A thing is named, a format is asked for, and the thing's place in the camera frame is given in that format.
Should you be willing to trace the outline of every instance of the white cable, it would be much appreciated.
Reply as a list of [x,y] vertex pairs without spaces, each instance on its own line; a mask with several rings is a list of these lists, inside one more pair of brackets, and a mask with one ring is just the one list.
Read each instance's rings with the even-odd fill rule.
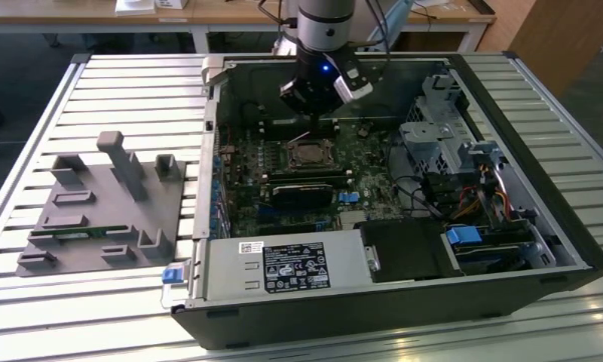
[[6,141],[0,142],[0,145],[15,145],[15,144],[23,144],[27,143],[27,141]]

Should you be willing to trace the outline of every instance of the gray plastic peg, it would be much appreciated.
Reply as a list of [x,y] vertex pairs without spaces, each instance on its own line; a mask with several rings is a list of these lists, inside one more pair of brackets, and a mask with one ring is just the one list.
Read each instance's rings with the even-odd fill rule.
[[143,167],[136,155],[128,155],[123,148],[123,133],[119,131],[100,132],[96,147],[108,154],[116,170],[117,178],[125,183],[135,201],[144,201],[148,198],[148,191],[141,183]]

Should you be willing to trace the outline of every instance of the aluminum extrusion table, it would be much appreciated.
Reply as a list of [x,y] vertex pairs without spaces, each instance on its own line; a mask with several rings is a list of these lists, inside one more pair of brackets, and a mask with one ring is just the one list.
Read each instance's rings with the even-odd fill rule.
[[[103,130],[124,133],[140,161],[169,152],[188,163],[177,259],[191,256],[203,60],[93,56],[69,66],[0,191],[0,360],[603,360],[603,278],[504,318],[231,351],[199,347],[169,316],[171,299],[187,290],[163,295],[163,268],[18,278],[16,260],[56,180],[55,155],[79,152],[88,164],[105,163],[96,152]],[[466,60],[603,246],[602,149],[520,60],[501,54]]]

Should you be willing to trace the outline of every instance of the blue latch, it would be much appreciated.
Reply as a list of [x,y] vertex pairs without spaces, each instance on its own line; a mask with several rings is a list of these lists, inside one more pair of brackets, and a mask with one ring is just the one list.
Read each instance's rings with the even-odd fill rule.
[[349,195],[349,202],[359,202],[359,200],[360,200],[360,193],[352,192]]
[[482,242],[481,234],[474,226],[454,226],[446,232],[446,237],[450,244],[470,244]]
[[169,268],[163,271],[163,283],[164,284],[177,284],[183,283],[183,267],[181,268]]

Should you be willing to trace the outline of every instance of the regulatory label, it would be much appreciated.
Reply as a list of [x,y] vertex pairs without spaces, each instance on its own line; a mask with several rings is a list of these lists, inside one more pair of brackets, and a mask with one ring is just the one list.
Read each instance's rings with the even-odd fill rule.
[[240,254],[261,253],[264,249],[264,241],[252,241],[240,243]]
[[324,243],[264,247],[264,273],[269,293],[329,288]]

